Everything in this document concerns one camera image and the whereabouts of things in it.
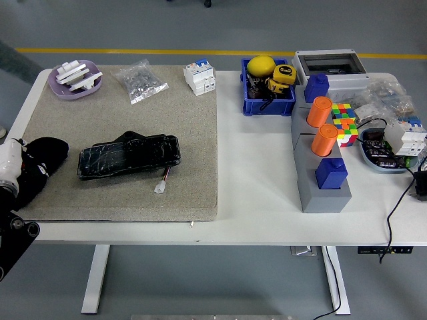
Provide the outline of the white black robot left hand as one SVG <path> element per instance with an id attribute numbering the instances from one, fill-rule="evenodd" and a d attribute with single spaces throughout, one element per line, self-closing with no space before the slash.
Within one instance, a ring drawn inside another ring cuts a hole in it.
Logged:
<path id="1" fill-rule="evenodd" d="M 8 139 L 1 145 L 1 181 L 17 185 L 18 178 L 33 170 L 49 177 L 46 164 L 36 159 L 36 140 L 27 143 L 20 139 Z"/>

